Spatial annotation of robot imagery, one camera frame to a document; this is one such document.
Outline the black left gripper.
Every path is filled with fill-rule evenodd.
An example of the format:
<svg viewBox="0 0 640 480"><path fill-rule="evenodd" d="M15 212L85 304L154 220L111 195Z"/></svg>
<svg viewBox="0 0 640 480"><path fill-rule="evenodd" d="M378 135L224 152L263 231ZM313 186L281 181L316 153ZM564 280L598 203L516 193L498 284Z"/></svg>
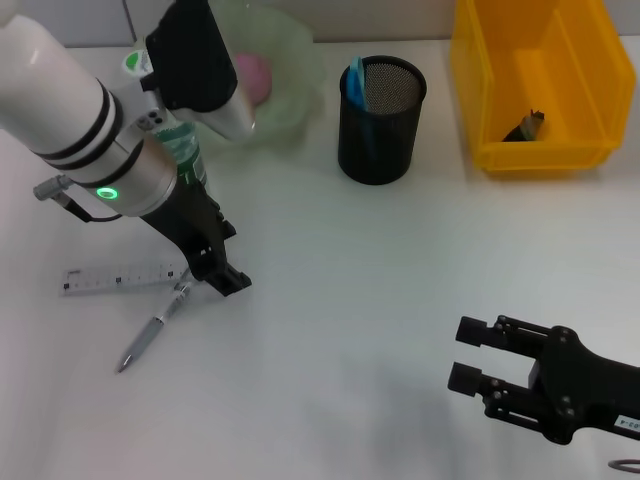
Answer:
<svg viewBox="0 0 640 480"><path fill-rule="evenodd" d="M207 282L224 297L252 285L227 259L225 240L235 229L202 184L178 178L169 197L141 219L187 256L196 280Z"/></svg>

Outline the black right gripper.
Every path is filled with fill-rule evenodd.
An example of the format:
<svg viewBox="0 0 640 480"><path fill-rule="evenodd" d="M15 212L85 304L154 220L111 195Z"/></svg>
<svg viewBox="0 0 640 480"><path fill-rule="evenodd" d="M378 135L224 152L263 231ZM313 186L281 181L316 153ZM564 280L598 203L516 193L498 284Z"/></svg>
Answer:
<svg viewBox="0 0 640 480"><path fill-rule="evenodd" d="M506 316L489 326L463 316L455 340L535 359L529 387L453 363L447 388L481 396L487 417L535 431L560 445L569 444L583 428L639 438L639 369L594 354L575 331Z"/></svg>

